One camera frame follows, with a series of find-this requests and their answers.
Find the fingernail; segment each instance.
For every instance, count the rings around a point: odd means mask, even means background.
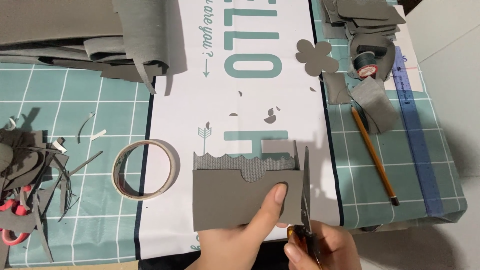
[[[287,186],[285,184],[279,184],[275,191],[275,202],[278,204],[282,204],[286,193]]]
[[[294,263],[297,263],[300,261],[301,253],[294,244],[291,244],[291,243],[285,244],[284,250],[289,260],[291,260]]]

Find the flower-shaped fabric cutout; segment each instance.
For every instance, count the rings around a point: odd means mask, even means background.
[[[327,56],[332,51],[332,45],[326,41],[320,41],[315,47],[306,39],[297,42],[299,52],[295,54],[298,62],[305,63],[305,71],[308,75],[317,77],[325,70],[334,73],[338,70],[338,61]]]

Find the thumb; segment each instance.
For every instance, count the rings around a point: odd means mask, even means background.
[[[290,241],[283,247],[285,254],[290,260],[290,264],[295,266],[296,270],[319,270],[317,263],[315,263],[307,253],[301,250],[296,244]]]
[[[280,211],[282,210],[283,199],[286,194],[287,186],[285,184],[276,184],[268,192],[260,210],[258,210],[250,224],[245,228],[244,233],[247,235],[247,238],[258,241],[257,244],[263,242],[280,218]]]

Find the printed arrow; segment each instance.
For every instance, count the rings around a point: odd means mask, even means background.
[[[208,59],[205,59],[205,72],[203,72],[205,78],[208,76],[209,73],[210,72],[208,72]]]

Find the spool label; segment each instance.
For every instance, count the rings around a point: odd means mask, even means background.
[[[357,74],[359,75],[360,78],[365,79],[368,76],[371,76],[375,73],[377,73],[378,67],[377,65],[366,65],[364,67],[361,67],[357,70]]]

